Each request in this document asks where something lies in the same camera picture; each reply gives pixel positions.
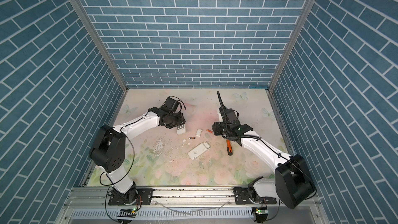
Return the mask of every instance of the gray floor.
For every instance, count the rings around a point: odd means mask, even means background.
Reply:
[[[276,207],[269,208],[270,216],[274,216]],[[70,224],[115,224],[111,220],[73,220]],[[134,220],[134,224],[253,224],[250,218],[218,218],[218,219],[184,219],[184,220],[159,220],[159,221],[143,221]],[[315,224],[309,207],[297,207],[291,210],[281,207],[277,217],[267,224]]]

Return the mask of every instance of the broken white fragment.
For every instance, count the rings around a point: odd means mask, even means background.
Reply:
[[[200,137],[201,134],[202,134],[202,129],[198,129],[196,131],[196,137]]]
[[[188,156],[194,160],[195,158],[199,157],[202,155],[204,152],[206,152],[208,149],[210,149],[210,145],[205,141],[201,144],[199,144],[197,147],[193,148],[188,152]]]

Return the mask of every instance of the table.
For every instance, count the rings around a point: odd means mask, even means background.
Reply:
[[[286,152],[286,146],[264,89],[130,89],[117,115],[115,125],[132,120],[160,107],[168,96],[182,99],[186,110],[186,133],[177,135],[176,129],[155,127],[132,139],[135,159],[129,177],[139,186],[167,185],[242,185],[274,172],[251,151],[231,142],[233,155],[228,156],[226,140],[206,131],[218,121],[220,91],[224,105],[239,112],[241,124],[251,126],[262,138]],[[197,129],[202,135],[194,140]],[[195,160],[188,152],[207,141],[210,149]],[[132,147],[126,142],[123,166],[129,169],[133,160]],[[103,170],[96,166],[87,186],[101,186]],[[110,183],[106,175],[101,181]]]

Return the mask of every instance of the orange screwdriver handle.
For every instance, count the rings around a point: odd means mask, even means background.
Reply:
[[[226,151],[228,152],[228,155],[232,156],[232,146],[229,140],[226,141]]]

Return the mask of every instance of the wall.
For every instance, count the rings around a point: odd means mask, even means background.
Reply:
[[[275,88],[331,223],[398,223],[398,0],[316,0]]]
[[[67,0],[0,0],[0,223],[57,217],[121,90]]]
[[[81,0],[129,87],[266,87],[305,0]]]

